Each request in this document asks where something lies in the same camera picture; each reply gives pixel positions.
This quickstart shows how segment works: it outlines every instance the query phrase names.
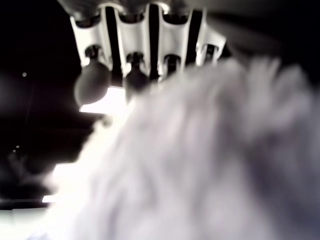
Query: blurry fluffy object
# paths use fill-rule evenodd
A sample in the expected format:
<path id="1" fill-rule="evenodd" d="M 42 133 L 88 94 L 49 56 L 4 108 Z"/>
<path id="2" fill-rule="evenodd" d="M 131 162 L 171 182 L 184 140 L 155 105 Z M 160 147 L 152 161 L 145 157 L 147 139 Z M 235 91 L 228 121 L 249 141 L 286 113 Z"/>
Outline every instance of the blurry fluffy object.
<path id="1" fill-rule="evenodd" d="M 228 60 L 162 84 L 96 123 L 50 239 L 320 238 L 319 94 L 298 66 Z"/>

